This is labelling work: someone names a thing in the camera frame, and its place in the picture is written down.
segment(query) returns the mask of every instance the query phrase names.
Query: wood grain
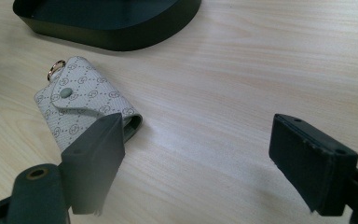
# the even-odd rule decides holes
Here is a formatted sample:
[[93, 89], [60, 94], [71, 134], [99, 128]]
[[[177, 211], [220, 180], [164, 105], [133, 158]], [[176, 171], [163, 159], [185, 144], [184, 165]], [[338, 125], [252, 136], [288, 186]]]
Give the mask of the wood grain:
[[34, 34], [0, 0], [0, 200], [60, 151], [34, 103], [60, 59], [83, 56], [145, 123], [101, 217], [72, 223], [348, 223], [310, 214], [268, 155], [275, 113], [358, 151], [358, 0], [204, 0], [156, 46], [113, 52]]

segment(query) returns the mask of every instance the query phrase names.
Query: black tray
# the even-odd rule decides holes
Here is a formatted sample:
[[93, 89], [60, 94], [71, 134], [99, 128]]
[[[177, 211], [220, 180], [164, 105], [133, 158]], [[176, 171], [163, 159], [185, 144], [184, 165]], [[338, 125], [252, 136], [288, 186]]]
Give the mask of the black tray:
[[101, 49], [134, 50], [179, 32], [201, 0], [15, 0], [34, 32]]

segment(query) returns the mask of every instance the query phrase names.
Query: black bracket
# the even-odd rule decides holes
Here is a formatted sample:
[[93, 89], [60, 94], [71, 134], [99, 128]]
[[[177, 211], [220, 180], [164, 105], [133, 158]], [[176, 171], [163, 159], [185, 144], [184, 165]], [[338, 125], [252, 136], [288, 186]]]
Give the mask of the black bracket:
[[0, 201], [0, 224], [70, 223], [74, 214], [100, 214], [124, 159], [120, 113], [95, 121], [62, 153], [62, 163], [20, 173], [11, 197]]
[[297, 189], [310, 210], [342, 216], [358, 224], [358, 154], [301, 119], [274, 117], [269, 156]]

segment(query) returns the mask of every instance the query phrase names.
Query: key pouch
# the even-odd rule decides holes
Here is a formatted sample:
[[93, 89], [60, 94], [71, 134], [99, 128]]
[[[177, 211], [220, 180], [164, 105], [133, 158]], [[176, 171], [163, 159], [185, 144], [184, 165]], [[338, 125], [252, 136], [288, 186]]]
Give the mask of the key pouch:
[[129, 140], [142, 123], [138, 111], [85, 58], [61, 63], [63, 67], [50, 71], [50, 84], [34, 97], [60, 150], [97, 119], [115, 113], [122, 114], [124, 141]]

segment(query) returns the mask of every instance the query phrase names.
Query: wallet flap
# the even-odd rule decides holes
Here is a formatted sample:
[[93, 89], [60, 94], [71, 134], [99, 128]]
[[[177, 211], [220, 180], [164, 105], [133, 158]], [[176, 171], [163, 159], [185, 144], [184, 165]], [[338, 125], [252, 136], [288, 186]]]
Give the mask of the wallet flap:
[[109, 115], [133, 114], [132, 105], [84, 58], [71, 58], [55, 85], [50, 99], [60, 109], [87, 109]]

